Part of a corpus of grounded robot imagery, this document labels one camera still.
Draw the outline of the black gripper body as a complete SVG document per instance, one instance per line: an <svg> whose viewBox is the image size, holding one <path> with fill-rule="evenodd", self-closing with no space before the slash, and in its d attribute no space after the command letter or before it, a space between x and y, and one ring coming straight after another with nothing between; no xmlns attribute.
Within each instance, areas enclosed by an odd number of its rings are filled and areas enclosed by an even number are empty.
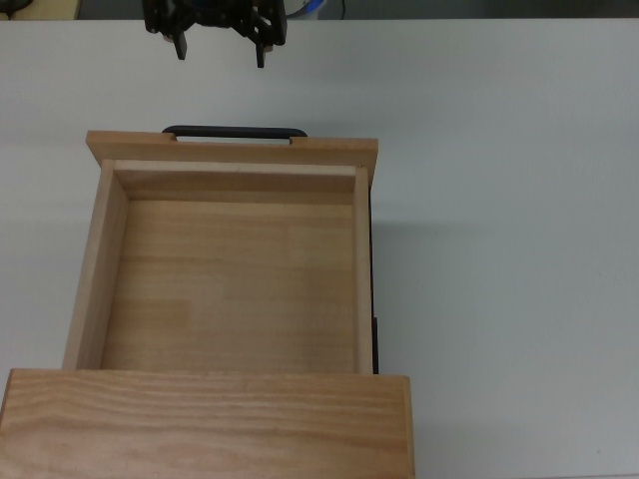
<svg viewBox="0 0 639 479"><path fill-rule="evenodd" d="M255 26L252 1L174 1L171 21L178 26Z"/></svg>

